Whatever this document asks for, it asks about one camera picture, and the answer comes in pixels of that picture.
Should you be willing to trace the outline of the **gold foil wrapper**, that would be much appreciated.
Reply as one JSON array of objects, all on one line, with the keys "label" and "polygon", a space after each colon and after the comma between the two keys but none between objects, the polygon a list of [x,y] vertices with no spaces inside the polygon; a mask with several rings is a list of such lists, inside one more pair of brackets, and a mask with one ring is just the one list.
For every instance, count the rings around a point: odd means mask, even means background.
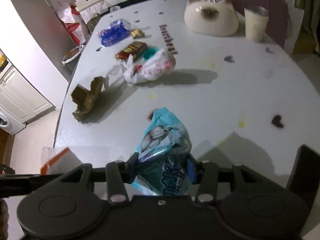
[{"label": "gold foil wrapper", "polygon": [[133,29],[130,34],[133,39],[143,38],[145,36],[144,32],[140,29]]}]

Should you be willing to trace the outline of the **white washing machine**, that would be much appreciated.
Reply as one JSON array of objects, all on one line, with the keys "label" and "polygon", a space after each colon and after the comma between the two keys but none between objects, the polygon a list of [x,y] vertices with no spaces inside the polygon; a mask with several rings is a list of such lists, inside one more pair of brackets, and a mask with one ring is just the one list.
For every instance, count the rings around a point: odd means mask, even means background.
[{"label": "white washing machine", "polygon": [[25,123],[20,122],[20,120],[13,117],[3,108],[0,109],[0,119],[1,129],[9,133],[10,135],[15,135],[26,127]]}]

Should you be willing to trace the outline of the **torn brown cardboard piece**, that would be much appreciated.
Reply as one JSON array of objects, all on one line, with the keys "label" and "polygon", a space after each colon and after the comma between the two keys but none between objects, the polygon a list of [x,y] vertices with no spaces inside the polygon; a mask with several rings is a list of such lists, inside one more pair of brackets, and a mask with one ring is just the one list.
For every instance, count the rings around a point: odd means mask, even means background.
[{"label": "torn brown cardboard piece", "polygon": [[91,82],[90,89],[78,84],[71,93],[72,101],[77,105],[72,115],[78,122],[84,121],[93,111],[104,80],[105,78],[102,76],[95,77]]}]

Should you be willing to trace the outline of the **cream metal cup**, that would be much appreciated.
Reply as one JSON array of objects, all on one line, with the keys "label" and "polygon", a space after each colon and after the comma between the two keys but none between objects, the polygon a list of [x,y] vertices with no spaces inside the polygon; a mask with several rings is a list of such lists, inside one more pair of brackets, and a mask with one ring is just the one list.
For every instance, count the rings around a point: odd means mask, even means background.
[{"label": "cream metal cup", "polygon": [[254,42],[261,42],[269,20],[268,10],[255,5],[244,8],[244,12],[246,38]]}]

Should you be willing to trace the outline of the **red white shopping bag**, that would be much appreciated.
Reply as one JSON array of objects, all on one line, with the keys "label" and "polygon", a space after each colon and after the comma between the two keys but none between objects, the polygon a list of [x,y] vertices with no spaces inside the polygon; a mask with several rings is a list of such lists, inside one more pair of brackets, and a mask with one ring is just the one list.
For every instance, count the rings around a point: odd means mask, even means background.
[{"label": "red white shopping bag", "polygon": [[58,9],[57,15],[75,44],[77,46],[82,45],[86,39],[82,29],[80,13],[75,9],[75,6],[64,2]]}]

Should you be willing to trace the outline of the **blue transparent plastic bag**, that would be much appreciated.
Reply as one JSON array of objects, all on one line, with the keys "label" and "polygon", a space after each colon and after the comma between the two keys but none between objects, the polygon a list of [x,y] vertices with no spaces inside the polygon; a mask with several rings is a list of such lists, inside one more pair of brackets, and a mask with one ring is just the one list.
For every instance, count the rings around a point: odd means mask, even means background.
[{"label": "blue transparent plastic bag", "polygon": [[113,21],[106,29],[97,32],[100,42],[105,47],[110,47],[129,37],[131,23],[120,18]]}]

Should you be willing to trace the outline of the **teal round lid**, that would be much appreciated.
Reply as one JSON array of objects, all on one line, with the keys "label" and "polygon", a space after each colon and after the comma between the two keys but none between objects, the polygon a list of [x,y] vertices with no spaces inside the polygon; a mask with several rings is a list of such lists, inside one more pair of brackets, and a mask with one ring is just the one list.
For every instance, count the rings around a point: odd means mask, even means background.
[{"label": "teal round lid", "polygon": [[148,61],[150,58],[152,58],[156,53],[158,49],[157,48],[148,48],[145,51],[142,52],[142,58],[144,61]]}]

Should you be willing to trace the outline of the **light blue snack wrapper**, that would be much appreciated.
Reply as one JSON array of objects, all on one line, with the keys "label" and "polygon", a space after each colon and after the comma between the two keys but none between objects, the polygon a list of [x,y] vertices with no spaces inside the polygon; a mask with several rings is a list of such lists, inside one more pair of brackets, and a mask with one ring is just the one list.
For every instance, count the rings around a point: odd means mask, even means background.
[{"label": "light blue snack wrapper", "polygon": [[154,111],[136,148],[133,187],[146,196],[185,194],[190,185],[187,159],[191,147],[188,131],[175,114],[166,107]]}]

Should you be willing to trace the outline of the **dark grey trash bin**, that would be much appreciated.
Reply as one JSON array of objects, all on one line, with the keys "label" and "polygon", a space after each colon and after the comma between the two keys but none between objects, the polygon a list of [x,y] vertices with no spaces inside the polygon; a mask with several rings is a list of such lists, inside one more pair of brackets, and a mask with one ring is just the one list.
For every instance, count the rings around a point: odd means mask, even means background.
[{"label": "dark grey trash bin", "polygon": [[69,52],[67,52],[62,59],[62,64],[63,65],[68,64],[74,59],[76,59],[78,56],[80,56],[85,46],[86,46],[85,44],[82,44],[80,46],[73,48]]}]

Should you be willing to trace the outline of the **orange white paper box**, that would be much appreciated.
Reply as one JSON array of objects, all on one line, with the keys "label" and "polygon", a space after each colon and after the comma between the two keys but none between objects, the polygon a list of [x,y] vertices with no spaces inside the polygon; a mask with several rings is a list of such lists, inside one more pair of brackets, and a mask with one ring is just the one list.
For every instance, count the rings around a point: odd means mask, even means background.
[{"label": "orange white paper box", "polygon": [[44,147],[41,153],[40,175],[63,174],[81,164],[82,162],[68,147]]}]

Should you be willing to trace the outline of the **white kitchen cabinet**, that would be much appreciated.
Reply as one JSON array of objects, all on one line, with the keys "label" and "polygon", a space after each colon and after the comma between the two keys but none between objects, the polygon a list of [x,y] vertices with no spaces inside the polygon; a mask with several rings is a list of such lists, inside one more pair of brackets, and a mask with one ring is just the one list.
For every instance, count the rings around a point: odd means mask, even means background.
[{"label": "white kitchen cabinet", "polygon": [[1,72],[1,107],[21,123],[52,110],[54,105],[9,63]]}]

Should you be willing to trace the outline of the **white plastic bag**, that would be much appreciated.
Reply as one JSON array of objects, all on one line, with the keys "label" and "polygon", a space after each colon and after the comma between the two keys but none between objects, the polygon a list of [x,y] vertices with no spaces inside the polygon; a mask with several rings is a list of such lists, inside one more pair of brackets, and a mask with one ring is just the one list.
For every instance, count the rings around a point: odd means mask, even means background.
[{"label": "white plastic bag", "polygon": [[165,74],[169,74],[176,66],[176,59],[166,49],[157,50],[152,57],[146,61],[133,61],[130,55],[127,60],[121,60],[108,72],[111,76],[120,76],[129,85],[137,85],[155,81]]}]

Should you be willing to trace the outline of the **white cat shaped ceramic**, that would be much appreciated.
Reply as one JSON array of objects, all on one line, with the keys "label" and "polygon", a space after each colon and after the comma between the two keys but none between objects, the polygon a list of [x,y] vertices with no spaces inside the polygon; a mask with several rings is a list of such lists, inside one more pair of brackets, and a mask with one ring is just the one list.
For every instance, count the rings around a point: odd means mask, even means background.
[{"label": "white cat shaped ceramic", "polygon": [[210,36],[231,36],[239,28],[238,13],[230,0],[188,0],[184,22],[191,31]]}]

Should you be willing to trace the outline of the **red candy wrapper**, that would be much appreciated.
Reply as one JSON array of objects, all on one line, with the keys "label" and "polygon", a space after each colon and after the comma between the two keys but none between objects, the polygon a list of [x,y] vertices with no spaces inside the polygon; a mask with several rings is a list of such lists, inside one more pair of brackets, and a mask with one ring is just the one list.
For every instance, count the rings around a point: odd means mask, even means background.
[{"label": "red candy wrapper", "polygon": [[114,57],[116,60],[126,61],[130,56],[132,56],[133,60],[136,60],[147,49],[148,45],[146,43],[135,41],[118,52]]}]

